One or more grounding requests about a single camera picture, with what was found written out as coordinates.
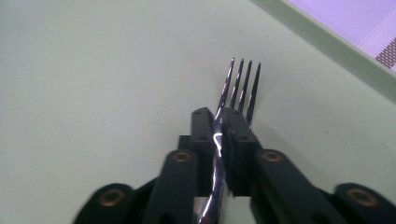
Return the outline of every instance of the metal fork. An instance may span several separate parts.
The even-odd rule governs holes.
[[[214,122],[215,134],[213,136],[213,139],[217,145],[217,152],[216,152],[216,157],[215,157],[215,169],[214,169],[214,173],[213,173],[213,187],[212,187],[212,193],[206,199],[203,210],[201,212],[201,215],[199,218],[200,224],[213,224],[213,223],[219,224],[222,195],[223,195],[224,186],[225,186],[225,182],[226,182],[224,164],[221,160],[221,135],[222,135],[222,133],[221,133],[221,117],[222,117],[222,108],[225,107],[226,102],[227,102],[228,90],[230,88],[230,83],[231,83],[231,79],[232,79],[232,75],[233,75],[233,63],[234,63],[234,58],[232,58],[232,60],[231,60],[230,68],[228,70],[228,75],[225,79],[224,87],[223,87],[223,90],[222,90],[222,93],[220,96],[217,114],[215,116],[215,122]],[[244,110],[251,65],[252,65],[252,61],[249,61],[248,66],[247,66],[247,73],[245,76],[244,86],[242,88],[242,91],[241,91],[241,94],[239,97],[239,105],[238,105],[237,110],[240,113],[243,113],[243,110]],[[244,60],[242,59],[241,63],[239,64],[239,69],[238,69],[238,73],[236,75],[236,80],[235,80],[235,83],[233,86],[233,93],[232,93],[231,101],[229,104],[229,107],[231,109],[234,109],[234,107],[235,107],[236,96],[238,94],[239,83],[241,81],[243,67],[244,67]],[[246,114],[245,118],[246,118],[246,121],[249,126],[251,125],[251,121],[253,119],[253,110],[254,110],[254,105],[256,102],[256,95],[257,95],[257,89],[258,89],[258,85],[259,85],[261,67],[262,67],[262,65],[259,63],[259,65],[257,67],[256,76],[254,78],[251,94],[249,97],[248,105],[247,105],[247,114]]]

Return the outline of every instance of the black plastic part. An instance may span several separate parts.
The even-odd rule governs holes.
[[[250,208],[257,224],[278,224],[276,214],[268,199],[265,197],[260,185],[252,185]]]
[[[350,223],[396,223],[396,207],[377,192],[362,185],[337,186],[333,204]]]
[[[154,189],[156,182],[157,178],[149,181],[140,189],[134,190],[134,199],[132,201],[128,223],[142,223],[143,216],[145,215],[146,208],[149,203],[151,192]]]
[[[188,148],[198,155],[198,195],[207,197],[213,185],[213,160],[216,146],[213,141],[213,115],[209,109],[204,107],[192,112],[189,147],[181,147],[181,145],[185,145],[186,139],[186,137],[180,137],[179,146]]]
[[[227,184],[233,196],[250,196],[254,153],[259,141],[237,110],[224,108],[222,117],[222,159],[227,171]]]
[[[256,152],[256,179],[280,224],[344,224],[346,221],[285,154]]]
[[[110,184],[97,190],[79,212],[75,224],[122,224],[129,217],[134,198],[131,187]]]
[[[193,151],[179,149],[169,153],[151,193],[143,223],[194,223],[197,171],[198,157]]]
[[[190,148],[190,136],[189,135],[179,136],[177,148]]]

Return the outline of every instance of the fork tine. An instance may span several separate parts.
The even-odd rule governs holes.
[[[247,96],[247,89],[248,89],[248,78],[250,76],[250,68],[251,68],[251,60],[248,62],[247,75],[245,76],[244,87],[241,91],[241,97],[239,98],[239,105],[238,105],[239,113],[242,113],[242,111],[244,110],[245,98]]]
[[[259,85],[260,69],[261,68],[262,68],[262,64],[259,63],[259,66],[257,67],[256,76],[254,77],[253,88],[251,90],[250,99],[249,99],[248,106],[247,106],[247,123],[249,126],[251,125],[251,121],[253,119],[254,103],[256,102],[257,88]]]
[[[230,68],[228,69],[228,75],[225,79],[224,87],[223,87],[223,90],[221,93],[220,102],[219,102],[219,106],[218,106],[218,113],[219,113],[219,110],[225,106],[225,102],[227,100],[227,93],[228,93],[228,89],[230,87],[231,76],[233,75],[233,61],[234,61],[234,58],[231,59]]]
[[[238,74],[236,75],[235,84],[233,85],[233,95],[231,97],[230,108],[233,109],[235,107],[236,94],[238,93],[239,82],[241,80],[242,69],[244,68],[244,60],[241,60],[239,64]]]

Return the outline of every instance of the fork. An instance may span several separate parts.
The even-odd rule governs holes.
[[[214,173],[213,173],[213,186],[212,186],[212,193],[206,199],[204,207],[201,212],[201,215],[199,217],[200,224],[213,224],[213,223],[219,224],[222,195],[223,195],[224,186],[226,183],[226,178],[225,178],[226,174],[225,174],[224,163],[221,160],[221,136],[222,136],[221,117],[222,117],[222,108],[225,107],[226,102],[227,102],[228,90],[230,88],[231,79],[232,79],[232,75],[233,75],[233,63],[234,63],[234,58],[232,58],[232,60],[231,60],[230,68],[228,70],[228,75],[225,79],[223,90],[222,90],[221,96],[220,96],[219,106],[217,109],[217,114],[215,116],[215,121],[214,121],[214,125],[213,125],[214,131],[215,131],[213,138],[214,138],[214,141],[217,146],[217,151],[215,154],[216,155],[215,156],[215,169],[214,169]],[[237,110],[241,114],[243,113],[244,106],[245,106],[245,99],[246,99],[247,90],[248,90],[248,81],[249,81],[249,76],[250,76],[251,65],[252,65],[252,61],[249,61],[248,66],[247,66],[247,73],[245,76],[244,86],[241,90],[240,97],[239,97],[239,104],[238,104]],[[235,108],[236,96],[238,94],[239,83],[241,81],[243,67],[244,67],[244,60],[242,59],[241,63],[239,64],[238,73],[236,75],[236,80],[235,80],[235,83],[233,86],[233,93],[231,96],[231,101],[228,106],[231,109]],[[251,121],[253,119],[253,110],[254,110],[254,105],[256,102],[257,89],[259,86],[261,67],[262,67],[262,65],[259,63],[259,65],[257,67],[256,76],[254,78],[251,94],[249,97],[248,105],[247,105],[247,114],[245,116],[245,119],[249,126],[251,126]]]

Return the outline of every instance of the white table surface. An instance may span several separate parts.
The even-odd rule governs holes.
[[[71,223],[158,175],[230,59],[262,62],[253,131],[327,191],[396,202],[396,105],[249,1],[0,2],[0,223]],[[224,223],[252,223],[226,199]]]

